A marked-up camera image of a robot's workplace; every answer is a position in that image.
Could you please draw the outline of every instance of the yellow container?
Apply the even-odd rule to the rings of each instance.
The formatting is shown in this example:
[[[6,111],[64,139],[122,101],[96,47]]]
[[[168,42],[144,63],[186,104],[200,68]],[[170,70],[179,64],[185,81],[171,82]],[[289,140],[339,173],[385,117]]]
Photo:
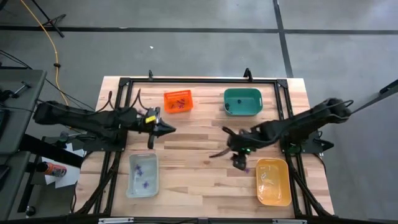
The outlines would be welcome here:
[[[288,206],[289,168],[283,159],[259,159],[256,166],[257,198],[264,205]]]

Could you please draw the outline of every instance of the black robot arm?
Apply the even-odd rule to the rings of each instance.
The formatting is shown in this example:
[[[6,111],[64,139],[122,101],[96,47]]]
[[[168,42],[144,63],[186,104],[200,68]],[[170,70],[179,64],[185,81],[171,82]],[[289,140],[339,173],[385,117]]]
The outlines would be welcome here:
[[[282,137],[291,144],[300,144],[308,139],[310,133],[325,124],[347,121],[351,115],[348,106],[352,102],[352,100],[342,101],[329,98],[312,109],[289,119],[266,121],[252,127],[250,131],[241,129],[238,134],[227,127],[223,127],[223,131],[229,134],[228,148],[211,157],[222,156],[229,151],[236,152],[231,158],[233,165],[244,170],[246,168],[246,155],[274,144]]]
[[[122,129],[148,133],[149,149],[153,149],[155,137],[175,131],[175,128],[162,121],[159,107],[149,108],[146,114],[140,114],[133,107],[92,112],[47,101],[38,105],[33,118],[38,124],[63,124],[88,131],[108,144],[120,141]]]

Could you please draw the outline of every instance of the orange plastic basket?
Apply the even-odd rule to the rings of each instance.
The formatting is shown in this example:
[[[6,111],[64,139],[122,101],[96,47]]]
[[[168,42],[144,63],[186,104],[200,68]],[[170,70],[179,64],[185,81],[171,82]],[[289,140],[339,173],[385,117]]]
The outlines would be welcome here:
[[[288,206],[289,168],[283,159],[259,159],[256,166],[257,198],[264,205]]]
[[[193,108],[191,90],[164,94],[164,110],[168,113],[188,111]]]

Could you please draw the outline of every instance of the gray floor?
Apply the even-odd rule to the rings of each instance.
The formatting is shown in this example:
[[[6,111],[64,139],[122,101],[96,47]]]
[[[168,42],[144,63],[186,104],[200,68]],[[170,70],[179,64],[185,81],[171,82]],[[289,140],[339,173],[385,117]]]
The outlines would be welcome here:
[[[66,13],[60,23],[63,26],[277,27],[272,0],[38,2],[53,16]],[[279,4],[286,29],[398,29],[395,0],[280,0]],[[36,25],[18,1],[5,9],[0,11],[0,24]],[[62,64],[62,88],[91,106],[105,75],[146,75],[151,69],[154,75],[240,77],[249,67],[256,77],[286,77],[277,34],[66,32],[63,39],[51,35]],[[353,107],[359,107],[397,79],[398,35],[289,34],[286,39],[294,77],[305,79],[311,105],[334,96],[353,99]],[[47,70],[54,81],[54,54],[42,32],[0,31],[0,49],[31,67]],[[40,97],[62,100],[48,85]],[[28,133],[37,137],[64,130],[63,126],[34,123],[28,127]],[[324,138],[333,140],[333,126],[323,130]],[[365,195],[355,190],[351,174],[345,172],[351,164],[334,150],[325,153],[325,163],[335,213],[346,218],[380,218],[366,213],[367,205],[361,203]],[[71,190],[63,191],[64,200],[54,202],[51,198],[59,192],[49,187],[38,190],[40,200],[32,200],[42,208],[37,216],[67,213]],[[53,213],[43,212],[49,206]],[[389,218],[398,216],[389,214]]]

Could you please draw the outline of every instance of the wooden table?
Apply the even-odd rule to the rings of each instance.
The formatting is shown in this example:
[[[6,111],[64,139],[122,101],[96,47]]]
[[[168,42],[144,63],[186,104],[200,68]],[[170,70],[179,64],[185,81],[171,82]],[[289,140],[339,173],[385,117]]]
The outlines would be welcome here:
[[[102,107],[108,92],[116,98],[120,77],[104,77],[97,108]],[[288,79],[295,114],[309,109],[304,80]],[[262,94],[263,110],[253,117],[227,116],[223,109],[223,92],[227,88],[257,88]],[[155,153],[160,164],[159,193],[151,198],[127,198],[129,175],[128,157],[147,151],[147,134],[129,132],[114,192],[112,216],[130,217],[223,217],[223,218],[292,218],[293,206],[271,207],[261,204],[256,197],[255,166],[260,158],[281,158],[279,143],[258,150],[248,157],[249,173],[232,166],[230,154],[209,159],[209,155],[226,147],[228,135],[221,127],[234,131],[255,124],[279,119],[272,85],[231,83],[134,83],[132,100],[141,89],[144,106],[163,107],[163,94],[189,89],[194,106],[191,112],[168,114],[163,109],[162,119],[177,131],[155,140]],[[285,106],[283,92],[282,104]],[[84,162],[76,188],[79,209],[93,193],[100,179],[103,152],[95,152]],[[311,154],[303,154],[307,184],[324,208],[333,213],[326,176],[321,162]],[[298,189],[300,208],[304,212],[303,198]],[[108,188],[103,197],[104,208]]]

